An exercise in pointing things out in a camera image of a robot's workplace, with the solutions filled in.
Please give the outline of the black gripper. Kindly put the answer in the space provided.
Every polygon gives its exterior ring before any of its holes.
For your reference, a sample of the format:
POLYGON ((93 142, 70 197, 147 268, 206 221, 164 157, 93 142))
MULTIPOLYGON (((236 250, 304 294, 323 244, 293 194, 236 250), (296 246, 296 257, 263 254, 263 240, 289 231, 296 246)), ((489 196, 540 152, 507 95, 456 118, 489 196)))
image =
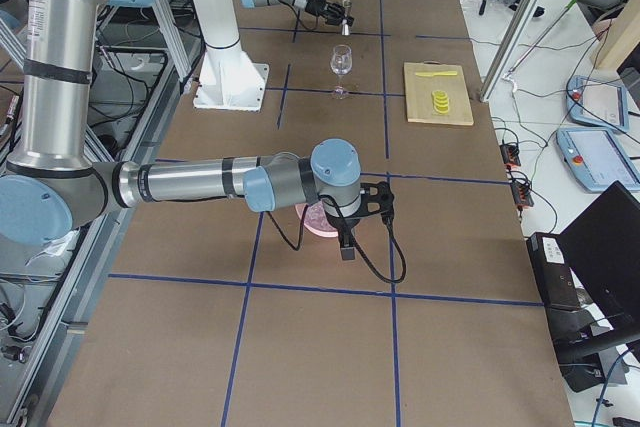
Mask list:
POLYGON ((338 217, 330 216, 329 224, 334 227, 338 233, 341 259, 343 261, 353 261, 355 259, 355 237, 353 228, 356 223, 349 219, 342 220, 338 217))
POLYGON ((325 23, 333 26, 352 27, 354 18, 345 17, 345 9, 341 4, 328 0, 307 0, 304 11, 314 17, 322 17, 325 23))

